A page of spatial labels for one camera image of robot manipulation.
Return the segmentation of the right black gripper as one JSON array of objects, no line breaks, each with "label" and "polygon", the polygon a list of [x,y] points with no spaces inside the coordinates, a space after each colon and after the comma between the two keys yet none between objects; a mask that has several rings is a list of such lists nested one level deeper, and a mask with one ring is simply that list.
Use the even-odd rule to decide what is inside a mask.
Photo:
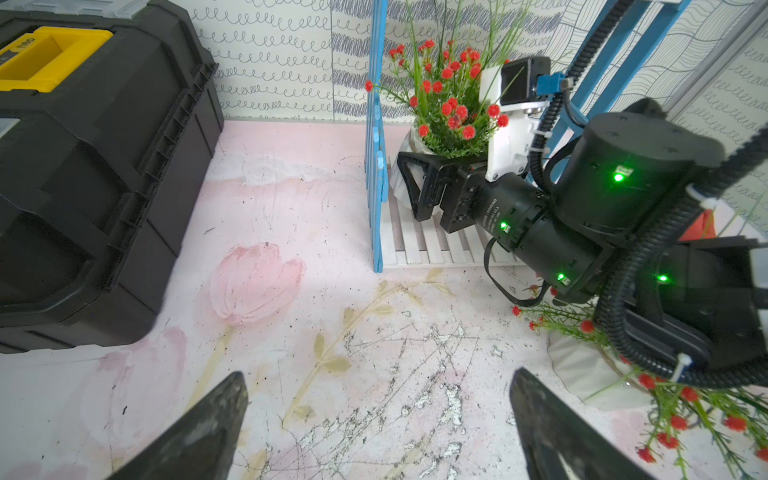
[{"label": "right black gripper", "polygon": [[416,221],[428,220],[436,206],[443,215],[440,226],[454,233],[478,225],[498,231],[498,198],[487,181],[484,164],[468,164],[467,157],[399,152],[396,165],[405,182]]}]

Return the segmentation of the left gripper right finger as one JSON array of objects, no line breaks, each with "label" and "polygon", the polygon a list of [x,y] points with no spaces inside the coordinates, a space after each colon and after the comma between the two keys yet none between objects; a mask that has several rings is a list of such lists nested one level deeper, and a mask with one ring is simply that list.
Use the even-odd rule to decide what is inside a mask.
[{"label": "left gripper right finger", "polygon": [[649,479],[525,368],[509,388],[531,479]]}]

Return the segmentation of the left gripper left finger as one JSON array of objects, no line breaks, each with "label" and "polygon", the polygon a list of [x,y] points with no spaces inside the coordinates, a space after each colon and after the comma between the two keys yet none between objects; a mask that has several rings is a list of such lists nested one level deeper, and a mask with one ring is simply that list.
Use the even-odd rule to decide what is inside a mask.
[{"label": "left gripper left finger", "polygon": [[248,407],[244,375],[230,373],[113,479],[226,479]]}]

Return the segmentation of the red flower pot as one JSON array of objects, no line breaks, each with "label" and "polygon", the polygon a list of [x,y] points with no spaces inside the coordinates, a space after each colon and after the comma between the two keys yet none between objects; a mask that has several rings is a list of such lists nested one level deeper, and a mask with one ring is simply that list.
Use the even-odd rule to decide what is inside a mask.
[{"label": "red flower pot", "polygon": [[751,479],[747,458],[733,445],[749,442],[752,454],[767,460],[767,392],[755,387],[694,387],[654,375],[620,355],[594,321],[595,306],[558,306],[536,287],[529,299],[513,303],[514,316],[547,337],[554,374],[583,404],[605,411],[644,408],[645,434],[636,449],[639,459],[655,463],[663,453],[687,478],[692,468],[683,436],[697,429],[712,439],[735,479]]},{"label": "red flower pot", "polygon": [[499,112],[480,102],[480,75],[525,58],[517,46],[530,2],[404,1],[401,13],[401,37],[384,51],[381,81],[366,79],[366,93],[405,112],[415,151],[487,164],[490,136],[507,118],[492,124]]}]

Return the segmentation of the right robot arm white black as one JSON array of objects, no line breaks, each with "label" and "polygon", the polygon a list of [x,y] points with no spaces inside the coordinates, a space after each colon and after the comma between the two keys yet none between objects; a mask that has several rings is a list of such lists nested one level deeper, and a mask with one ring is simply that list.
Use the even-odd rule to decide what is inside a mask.
[{"label": "right robot arm white black", "polygon": [[761,165],[767,133],[733,153],[669,122],[642,99],[598,114],[546,156],[557,115],[590,61],[628,18],[615,2],[593,28],[529,146],[532,181],[498,174],[490,156],[402,152],[396,164],[414,216],[435,207],[448,232],[479,226],[563,303],[597,300],[610,344],[652,374],[692,387],[767,382],[767,247],[743,236],[688,240],[694,221]]}]

